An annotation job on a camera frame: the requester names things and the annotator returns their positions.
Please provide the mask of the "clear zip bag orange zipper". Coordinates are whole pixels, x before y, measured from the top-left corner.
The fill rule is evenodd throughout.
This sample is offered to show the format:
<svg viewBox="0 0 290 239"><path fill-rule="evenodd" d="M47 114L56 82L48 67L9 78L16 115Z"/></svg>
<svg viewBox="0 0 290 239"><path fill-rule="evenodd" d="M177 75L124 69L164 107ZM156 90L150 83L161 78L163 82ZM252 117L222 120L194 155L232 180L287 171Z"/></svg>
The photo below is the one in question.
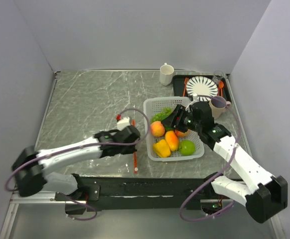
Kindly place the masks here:
<svg viewBox="0 0 290 239"><path fill-rule="evenodd" d="M135 126L135 120L132 119L131 121L132 121L131 122L131 125L132 126ZM136 152L133 153L133 161L134 161L134 173L137 174L137 172L138 172L138 165L137 165L137 153Z"/></svg>

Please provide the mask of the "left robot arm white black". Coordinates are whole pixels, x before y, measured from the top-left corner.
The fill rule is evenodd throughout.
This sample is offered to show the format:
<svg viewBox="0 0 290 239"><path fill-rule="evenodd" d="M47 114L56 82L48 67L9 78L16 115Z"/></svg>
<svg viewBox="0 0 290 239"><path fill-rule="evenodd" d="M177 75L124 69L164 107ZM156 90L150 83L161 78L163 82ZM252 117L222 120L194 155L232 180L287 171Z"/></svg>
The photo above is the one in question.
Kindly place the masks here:
<svg viewBox="0 0 290 239"><path fill-rule="evenodd" d="M35 151L25 148L12 166L18 193L29 197L40 191L55 191L73 200L84 196L85 188L77 174L59 174L57 170L81 161L117 154L132 154L140 132L132 125L122 130L101 131L78 143Z"/></svg>

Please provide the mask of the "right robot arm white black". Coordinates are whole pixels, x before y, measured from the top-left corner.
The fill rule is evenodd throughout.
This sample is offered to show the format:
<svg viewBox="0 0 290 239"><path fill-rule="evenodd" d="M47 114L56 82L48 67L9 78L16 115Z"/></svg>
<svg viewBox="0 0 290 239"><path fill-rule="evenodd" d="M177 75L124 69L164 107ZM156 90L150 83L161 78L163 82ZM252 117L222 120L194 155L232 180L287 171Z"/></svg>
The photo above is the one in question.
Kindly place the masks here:
<svg viewBox="0 0 290 239"><path fill-rule="evenodd" d="M182 203L180 211L202 189L208 198L223 195L245 206L249 215L262 224L288 206L288 183L282 176L275 177L262 168L239 144L223 125L215 123L207 102L195 102L187 110L177 105L162 121L181 132L198 134L201 141L220 155L227 163L223 170L232 167L243 180L233 181L221 171L212 174Z"/></svg>

